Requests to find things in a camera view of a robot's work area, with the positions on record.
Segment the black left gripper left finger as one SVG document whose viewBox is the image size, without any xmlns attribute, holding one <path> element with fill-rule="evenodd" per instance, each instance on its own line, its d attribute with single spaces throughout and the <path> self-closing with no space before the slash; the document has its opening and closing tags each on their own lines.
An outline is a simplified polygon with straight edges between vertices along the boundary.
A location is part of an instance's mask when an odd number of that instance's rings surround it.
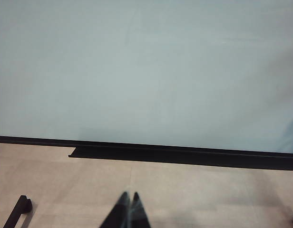
<svg viewBox="0 0 293 228">
<path fill-rule="evenodd" d="M 128 192 L 123 192 L 115 205 L 106 216 L 100 228 L 126 228 L 128 222 L 128 212 L 130 197 Z"/>
</svg>

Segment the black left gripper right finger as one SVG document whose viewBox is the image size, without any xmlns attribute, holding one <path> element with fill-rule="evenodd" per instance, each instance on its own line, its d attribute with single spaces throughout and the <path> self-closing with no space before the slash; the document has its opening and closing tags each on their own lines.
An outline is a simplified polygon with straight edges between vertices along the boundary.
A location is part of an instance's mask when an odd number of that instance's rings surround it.
<svg viewBox="0 0 293 228">
<path fill-rule="evenodd" d="M 137 192 L 134 194 L 130 207 L 130 227 L 151 228 L 143 203 Z"/>
</svg>

